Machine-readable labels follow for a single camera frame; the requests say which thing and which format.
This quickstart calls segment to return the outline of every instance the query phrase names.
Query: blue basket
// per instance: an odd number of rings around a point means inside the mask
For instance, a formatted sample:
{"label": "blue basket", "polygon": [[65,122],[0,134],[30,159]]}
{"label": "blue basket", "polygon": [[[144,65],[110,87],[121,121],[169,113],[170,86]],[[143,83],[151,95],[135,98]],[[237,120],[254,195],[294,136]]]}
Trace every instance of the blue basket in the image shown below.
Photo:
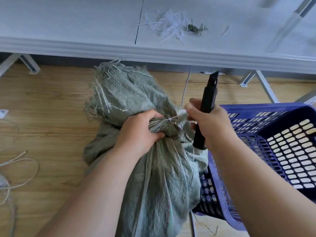
{"label": "blue basket", "polygon": [[[247,146],[283,179],[316,201],[316,111],[301,103],[222,105]],[[216,164],[200,177],[202,197],[194,212],[226,220],[246,230],[232,203]]]}

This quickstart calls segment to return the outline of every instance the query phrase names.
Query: wooden floor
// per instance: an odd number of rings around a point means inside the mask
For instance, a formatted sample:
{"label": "wooden floor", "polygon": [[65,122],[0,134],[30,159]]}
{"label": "wooden floor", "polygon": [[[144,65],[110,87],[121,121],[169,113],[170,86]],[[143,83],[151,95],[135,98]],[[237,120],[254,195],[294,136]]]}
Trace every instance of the wooden floor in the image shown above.
{"label": "wooden floor", "polygon": [[[14,65],[0,79],[0,109],[9,109],[5,121],[0,121],[0,149],[12,141],[18,124],[20,131],[13,145],[0,152],[3,163],[25,150],[26,157],[38,161],[37,176],[25,186],[12,192],[17,207],[16,237],[31,237],[56,213],[83,179],[86,168],[82,150],[96,135],[97,122],[89,122],[83,106],[90,90],[93,69],[42,66],[37,75],[29,75],[24,65]],[[166,89],[170,98],[181,103],[187,73],[159,73],[152,75]],[[192,74],[185,102],[201,97],[208,76]],[[248,88],[239,86],[239,76],[221,76],[218,104],[268,103],[259,82],[254,79]],[[291,102],[316,88],[316,82],[268,78],[281,102]],[[0,167],[13,184],[25,181],[35,170],[31,162],[17,162]],[[247,236],[232,229],[225,221],[198,216],[197,236]],[[6,237],[10,228],[10,210],[0,207],[0,236]],[[179,234],[191,236],[187,221]]]}

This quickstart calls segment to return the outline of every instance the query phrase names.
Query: person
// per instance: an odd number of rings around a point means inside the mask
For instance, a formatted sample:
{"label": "person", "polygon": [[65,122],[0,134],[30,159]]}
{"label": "person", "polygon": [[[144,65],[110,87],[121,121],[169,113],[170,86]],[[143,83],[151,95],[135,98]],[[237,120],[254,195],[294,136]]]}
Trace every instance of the person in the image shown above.
{"label": "person", "polygon": [[[239,139],[223,108],[202,113],[200,105],[190,99],[188,119],[199,124],[249,235],[316,236],[316,205]],[[153,109],[129,117],[112,151],[37,237],[115,236],[128,178],[140,157],[165,136],[148,130],[149,120],[158,117]]]}

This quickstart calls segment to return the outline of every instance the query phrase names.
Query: person's right hand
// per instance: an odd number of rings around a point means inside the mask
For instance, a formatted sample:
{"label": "person's right hand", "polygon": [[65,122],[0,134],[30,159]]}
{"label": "person's right hand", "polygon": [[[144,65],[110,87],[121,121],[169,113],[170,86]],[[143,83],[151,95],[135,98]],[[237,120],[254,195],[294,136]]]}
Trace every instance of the person's right hand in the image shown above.
{"label": "person's right hand", "polygon": [[211,113],[199,111],[201,99],[191,98],[190,103],[185,105],[189,114],[188,120],[197,121],[202,135],[205,137],[205,144],[210,149],[217,140],[227,140],[230,136],[236,136],[236,133],[230,123],[227,111],[216,105]]}

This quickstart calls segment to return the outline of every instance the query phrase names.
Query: white cable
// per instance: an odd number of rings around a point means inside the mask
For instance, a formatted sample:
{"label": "white cable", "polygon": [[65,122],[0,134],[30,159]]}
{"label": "white cable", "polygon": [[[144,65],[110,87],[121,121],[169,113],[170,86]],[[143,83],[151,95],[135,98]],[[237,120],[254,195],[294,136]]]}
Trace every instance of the white cable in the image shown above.
{"label": "white cable", "polygon": [[187,87],[188,82],[189,82],[189,79],[190,79],[191,69],[192,69],[192,66],[190,66],[190,70],[189,70],[189,74],[188,74],[188,79],[186,80],[186,83],[185,83],[185,87],[184,87],[184,91],[183,91],[183,95],[182,95],[181,107],[183,107],[184,95],[185,95],[186,87]]}
{"label": "white cable", "polygon": [[[9,122],[9,123],[13,123],[17,129],[17,133],[16,133],[16,136],[13,138],[12,142],[9,143],[8,145],[6,145],[4,148],[0,149],[0,151],[3,151],[4,149],[6,149],[7,147],[9,147],[11,144],[14,143],[14,141],[16,140],[16,138],[18,137],[19,135],[19,127],[16,123],[12,122],[12,121],[8,121],[8,120],[5,120],[5,119],[1,119],[2,121],[6,121],[6,122]],[[14,206],[14,203],[13,201],[11,200],[10,198],[10,190],[11,189],[14,189],[14,188],[17,188],[17,187],[20,187],[20,186],[23,186],[25,184],[27,184],[28,182],[30,182],[34,177],[35,175],[37,174],[38,170],[39,170],[39,164],[36,160],[34,159],[30,159],[30,158],[24,158],[24,159],[19,159],[21,156],[25,155],[28,151],[23,151],[21,154],[19,154],[17,157],[9,160],[9,161],[6,161],[2,164],[0,164],[0,167],[2,166],[5,166],[5,165],[8,165],[8,164],[11,164],[11,163],[14,163],[14,162],[18,162],[18,161],[22,161],[22,160],[30,160],[30,161],[33,161],[37,164],[37,168],[36,168],[36,171],[34,172],[34,174],[31,176],[31,178],[29,178],[28,180],[26,180],[25,182],[21,183],[21,184],[18,184],[18,185],[14,185],[14,186],[10,186],[10,183],[9,181],[3,176],[0,174],[0,177],[2,178],[2,181],[5,182],[5,184],[2,184],[0,186],[0,190],[3,190],[5,191],[5,197],[4,197],[4,200],[0,203],[0,206],[3,205],[5,202],[8,202],[9,205],[10,205],[10,208],[11,208],[11,216],[12,216],[12,227],[11,227],[11,230],[10,230],[10,237],[13,237],[14,236],[14,230],[15,230],[15,223],[16,223],[16,213],[15,213],[15,206]]]}

